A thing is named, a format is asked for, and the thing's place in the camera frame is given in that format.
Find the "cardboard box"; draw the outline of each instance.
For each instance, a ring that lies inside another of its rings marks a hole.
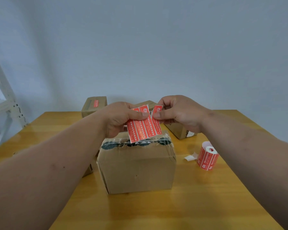
[[[171,189],[176,155],[167,131],[136,143],[121,132],[104,140],[97,165],[108,194]]]
[[[196,133],[193,133],[191,131],[188,131],[184,128],[184,126],[180,123],[171,123],[171,124],[165,124],[167,128],[178,138],[178,139],[184,139],[190,136],[197,135]]]
[[[20,150],[20,151],[18,151],[18,152],[15,152],[15,153],[13,153],[13,155],[12,156],[14,156],[14,155],[16,155],[16,154],[18,154],[18,153],[21,153],[22,151],[24,151],[24,150]],[[88,166],[88,168],[87,168],[87,170],[85,171],[85,173],[84,173],[84,175],[82,176],[82,177],[85,177],[86,175],[89,175],[89,174],[91,174],[93,172],[93,168],[92,168],[92,163]]]
[[[89,97],[81,110],[82,118],[98,111],[99,109],[105,107],[107,104],[106,96]]]

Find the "red sticker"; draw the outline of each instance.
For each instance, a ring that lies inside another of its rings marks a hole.
[[[133,110],[135,111],[140,111],[139,108],[133,108]],[[138,138],[139,140],[142,139],[147,139],[147,133],[146,133],[146,129],[144,127],[144,122],[143,121],[134,121],[135,127],[136,127],[136,132],[138,134]]]
[[[156,105],[154,108],[154,112],[160,111],[161,109],[162,109],[162,106]],[[138,108],[133,108],[133,110],[149,113],[149,109],[147,105],[144,105]],[[135,143],[137,141],[162,134],[159,121],[156,119],[152,120],[150,115],[148,116],[146,120],[127,121],[127,129],[128,129],[131,143]]]
[[[95,100],[94,101],[94,107],[98,107],[99,106],[99,101],[98,100]]]
[[[149,113],[148,106],[147,105],[141,106],[140,111]],[[144,120],[144,126],[146,128],[148,137],[153,137],[156,135],[156,130],[155,130],[155,127],[154,127],[153,121],[151,120],[150,115],[148,116],[146,120]]]
[[[161,127],[160,127],[159,120],[157,120],[157,119],[154,118],[154,113],[161,111],[161,110],[162,110],[162,107],[163,107],[163,106],[155,105],[154,110],[153,110],[152,120],[153,120],[155,129],[156,129],[157,135],[161,135],[161,134],[162,134],[162,131],[161,131]]]
[[[134,143],[134,142],[139,141],[138,135],[137,135],[137,130],[135,128],[133,120],[128,120],[127,129],[128,129],[128,133],[129,133],[130,142]]]

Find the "clear packing tape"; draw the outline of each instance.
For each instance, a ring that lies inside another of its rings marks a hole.
[[[115,147],[123,147],[123,146],[127,146],[127,147],[142,146],[143,147],[143,146],[147,146],[147,145],[154,144],[154,143],[157,143],[160,145],[171,144],[171,146],[174,147],[172,140],[167,133],[157,135],[149,139],[142,139],[140,141],[131,143],[129,134],[127,132],[121,132],[116,138],[112,138],[112,139],[106,138],[103,141],[101,148],[104,150],[108,150],[108,149],[112,149]]]

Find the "metal shelf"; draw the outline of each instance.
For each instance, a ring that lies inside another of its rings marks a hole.
[[[16,101],[14,92],[5,77],[5,74],[0,66],[0,114],[7,113],[3,129],[0,133],[0,144],[8,132],[12,121],[17,121],[22,128],[28,124],[25,115],[21,112],[21,108]]]

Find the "red label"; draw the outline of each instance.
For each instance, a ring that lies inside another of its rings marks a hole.
[[[149,110],[148,110],[148,106],[147,105],[146,106],[141,106],[140,107],[140,111],[149,114]],[[156,130],[155,130],[155,127],[154,127],[153,121],[151,120],[150,115],[143,122],[144,122],[144,126],[146,128],[148,137],[155,136],[156,135]]]
[[[206,150],[204,150],[204,148],[201,147],[200,148],[200,154],[198,155],[198,160],[197,160],[197,163],[198,163],[199,166],[201,166],[201,163],[203,161],[205,152],[206,152]]]
[[[154,115],[154,113],[161,111],[162,107],[163,106],[155,105],[154,110],[153,110],[153,115]],[[161,131],[159,120],[155,119],[154,116],[153,116],[152,117],[152,121],[154,123],[157,135],[161,135],[162,131]]]
[[[99,101],[98,100],[95,100],[94,101],[94,107],[98,107],[99,106]]]
[[[147,105],[133,108],[133,110],[149,113],[149,109]],[[162,110],[162,106],[156,105],[154,107],[153,112],[155,113],[161,110]],[[129,133],[131,143],[162,134],[159,120],[156,120],[154,118],[152,119],[150,115],[148,116],[146,120],[142,120],[142,121],[128,120],[127,128],[128,128],[128,133]]]
[[[139,108],[133,108],[135,111],[140,111]],[[139,140],[142,139],[147,139],[147,133],[146,129],[144,127],[144,122],[143,121],[134,121],[135,127],[136,127],[136,132],[138,133]]]
[[[214,154],[213,157],[212,157],[212,160],[211,160],[211,163],[210,165],[208,166],[208,170],[212,170],[213,166],[215,165],[216,163],[216,160],[218,159],[219,157],[219,154]]]
[[[130,142],[134,143],[136,141],[139,141],[138,140],[138,135],[137,135],[137,130],[135,128],[133,120],[128,120],[127,129],[128,129],[128,133],[129,133]]]

